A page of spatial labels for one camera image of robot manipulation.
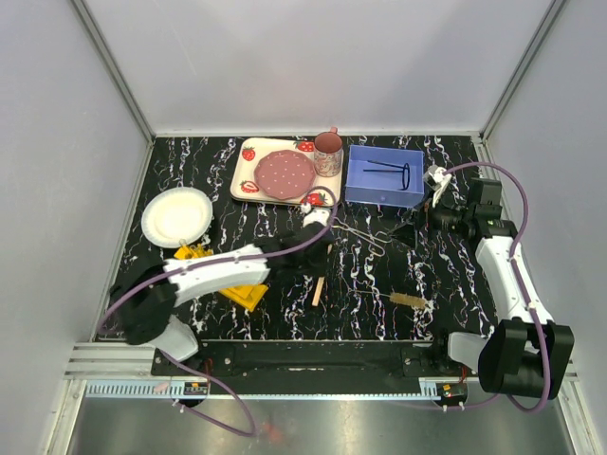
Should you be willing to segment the wooden test tube clamp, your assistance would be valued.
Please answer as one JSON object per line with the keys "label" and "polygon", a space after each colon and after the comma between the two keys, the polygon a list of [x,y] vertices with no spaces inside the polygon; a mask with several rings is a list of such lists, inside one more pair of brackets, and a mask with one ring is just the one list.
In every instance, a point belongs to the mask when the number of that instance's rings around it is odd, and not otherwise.
{"label": "wooden test tube clamp", "polygon": [[314,292],[313,299],[312,299],[312,302],[311,302],[311,306],[313,308],[317,308],[319,306],[319,304],[320,304],[320,300],[321,300],[321,297],[322,297],[322,291],[323,291],[323,288],[324,288],[324,284],[325,284],[325,277],[319,277],[318,280],[317,280],[317,284],[316,284],[316,287],[315,287],[315,292]]}

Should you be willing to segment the metal crucible tongs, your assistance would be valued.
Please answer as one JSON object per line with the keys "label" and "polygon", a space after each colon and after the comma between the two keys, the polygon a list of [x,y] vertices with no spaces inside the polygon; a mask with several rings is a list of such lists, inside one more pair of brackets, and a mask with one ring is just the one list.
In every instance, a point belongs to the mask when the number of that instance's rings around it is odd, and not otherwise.
{"label": "metal crucible tongs", "polygon": [[349,234],[354,235],[359,238],[361,241],[365,242],[369,246],[369,251],[378,257],[383,257],[386,254],[384,245],[388,245],[391,240],[386,238],[380,238],[376,235],[360,231],[353,227],[348,227],[346,225],[337,224],[333,226],[333,229],[338,229]]}

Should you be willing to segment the test tube brush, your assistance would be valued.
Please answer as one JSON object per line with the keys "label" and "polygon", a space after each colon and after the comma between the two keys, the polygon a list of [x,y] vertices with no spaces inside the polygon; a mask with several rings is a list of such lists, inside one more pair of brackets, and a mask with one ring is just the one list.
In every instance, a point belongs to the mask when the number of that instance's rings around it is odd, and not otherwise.
{"label": "test tube brush", "polygon": [[355,294],[363,295],[369,294],[376,297],[387,298],[389,302],[404,305],[415,309],[424,309],[427,306],[427,301],[423,298],[412,296],[403,293],[392,292],[390,294],[380,293],[376,291],[363,291],[363,290],[354,290]]}

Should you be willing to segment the glass test tube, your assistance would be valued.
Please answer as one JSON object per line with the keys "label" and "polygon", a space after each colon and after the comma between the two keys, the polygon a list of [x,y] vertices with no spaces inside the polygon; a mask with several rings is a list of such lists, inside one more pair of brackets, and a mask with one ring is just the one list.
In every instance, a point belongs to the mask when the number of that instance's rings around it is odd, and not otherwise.
{"label": "glass test tube", "polygon": [[208,257],[213,254],[213,251],[211,249],[205,248],[201,244],[198,244],[197,246],[192,246],[191,252],[192,252],[193,257],[196,259]]}
{"label": "glass test tube", "polygon": [[179,244],[180,244],[180,249],[179,249],[179,251],[180,251],[182,254],[189,254],[189,253],[190,253],[190,248],[189,248],[189,245],[188,245],[188,243],[187,243],[187,242],[186,242],[184,239],[180,239],[180,240],[179,240]]}

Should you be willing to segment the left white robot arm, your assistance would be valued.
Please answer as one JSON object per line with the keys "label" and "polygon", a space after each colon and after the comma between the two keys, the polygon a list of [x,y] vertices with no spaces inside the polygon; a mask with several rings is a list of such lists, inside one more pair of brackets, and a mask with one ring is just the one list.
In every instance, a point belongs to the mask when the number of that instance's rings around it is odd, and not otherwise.
{"label": "left white robot arm", "polygon": [[322,270],[329,230],[313,222],[294,233],[258,239],[239,249],[193,260],[152,264],[114,286],[111,301],[127,344],[148,344],[172,357],[186,375],[198,373],[205,353],[189,324],[174,309],[223,289],[265,284],[276,276],[311,276]]}

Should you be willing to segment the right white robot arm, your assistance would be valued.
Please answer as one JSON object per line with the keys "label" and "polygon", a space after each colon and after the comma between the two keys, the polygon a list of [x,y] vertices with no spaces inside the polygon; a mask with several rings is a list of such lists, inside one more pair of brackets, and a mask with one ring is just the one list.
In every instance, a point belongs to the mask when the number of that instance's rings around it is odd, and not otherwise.
{"label": "right white robot arm", "polygon": [[488,337],[441,330],[430,350],[432,367],[448,376],[465,366],[488,393],[552,400],[573,352],[573,331],[554,320],[535,290],[525,268],[522,232],[502,216],[501,182],[474,179],[466,203],[450,208],[441,201],[449,181],[448,175],[426,176],[428,191],[416,220],[402,230],[460,234],[486,276],[498,324]]}

